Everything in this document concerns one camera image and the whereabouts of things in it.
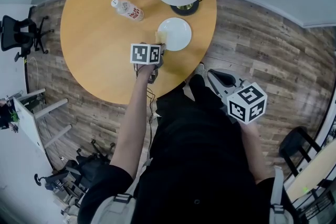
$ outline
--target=office chair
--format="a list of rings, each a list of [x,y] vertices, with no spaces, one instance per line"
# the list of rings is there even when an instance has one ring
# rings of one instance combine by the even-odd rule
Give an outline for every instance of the office chair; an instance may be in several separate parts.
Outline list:
[[[70,189],[66,189],[66,191],[70,192],[72,195],[75,193],[75,189],[79,190],[82,194],[85,192],[86,189],[91,187],[91,183],[93,178],[96,174],[96,170],[104,164],[109,164],[110,160],[108,159],[108,155],[103,155],[100,150],[95,146],[96,141],[92,140],[91,144],[93,145],[96,153],[92,153],[88,157],[84,157],[80,155],[81,149],[77,150],[78,156],[76,157],[77,161],[69,160],[67,164],[62,168],[58,173],[53,174],[48,177],[41,177],[39,178],[37,174],[34,176],[35,183],[38,186],[41,186],[41,179],[46,181],[45,188],[48,190],[59,189],[63,191],[64,184],[62,183],[62,179],[65,179],[68,174],[70,173],[74,178],[75,182],[73,183]],[[113,149],[115,143],[111,143],[110,150]]]
[[[1,50],[7,51],[13,48],[21,48],[21,54],[16,54],[15,61],[19,57],[24,58],[30,54],[32,46],[34,46],[35,51],[41,49],[44,54],[47,54],[48,50],[44,50],[41,37],[47,33],[54,32],[53,29],[42,32],[43,22],[48,18],[48,16],[43,17],[39,28],[37,28],[31,19],[18,21],[5,15],[2,22],[0,22]],[[24,27],[28,27],[28,32],[21,32],[21,29]]]

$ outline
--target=black shirt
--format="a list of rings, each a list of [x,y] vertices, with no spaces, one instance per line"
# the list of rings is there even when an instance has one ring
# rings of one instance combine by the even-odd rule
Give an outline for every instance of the black shirt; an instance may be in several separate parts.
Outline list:
[[[153,161],[134,193],[132,223],[269,222],[274,179],[255,184],[238,125],[196,107],[163,119],[151,149]],[[124,193],[132,181],[119,167],[100,167],[82,201],[78,223],[90,223],[100,204]],[[295,213],[285,191],[282,204]]]
[[[13,113],[14,105],[11,106],[3,105],[0,106],[0,130],[9,128],[8,123],[13,121],[11,113]]]

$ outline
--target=strap buckle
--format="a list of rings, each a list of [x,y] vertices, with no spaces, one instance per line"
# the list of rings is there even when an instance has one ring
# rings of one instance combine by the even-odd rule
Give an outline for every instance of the strap buckle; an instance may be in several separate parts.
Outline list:
[[[275,214],[284,214],[285,210],[282,205],[272,205]]]
[[[118,194],[114,197],[113,201],[116,202],[121,202],[122,204],[128,204],[130,202],[130,200],[132,199],[132,195],[130,194]]]

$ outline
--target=plastic bottle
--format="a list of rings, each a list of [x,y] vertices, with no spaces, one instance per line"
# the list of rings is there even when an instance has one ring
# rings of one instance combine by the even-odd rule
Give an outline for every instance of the plastic bottle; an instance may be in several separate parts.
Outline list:
[[[127,0],[112,0],[111,5],[117,10],[118,14],[131,20],[141,21],[143,19],[143,11]]]

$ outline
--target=backpack strap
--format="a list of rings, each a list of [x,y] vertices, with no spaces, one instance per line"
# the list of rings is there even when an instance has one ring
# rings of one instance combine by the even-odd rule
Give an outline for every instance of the backpack strap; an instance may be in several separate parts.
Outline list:
[[[133,197],[134,191],[139,183],[140,176],[145,172],[147,166],[152,162],[148,159],[142,166],[141,172],[137,175],[132,185],[124,194],[107,198],[97,209],[91,224],[130,224],[136,199]]]
[[[284,210],[281,205],[281,197],[283,190],[283,172],[279,166],[275,166],[275,178],[271,196],[271,209],[269,212],[270,224],[293,224],[293,217],[291,214]]]

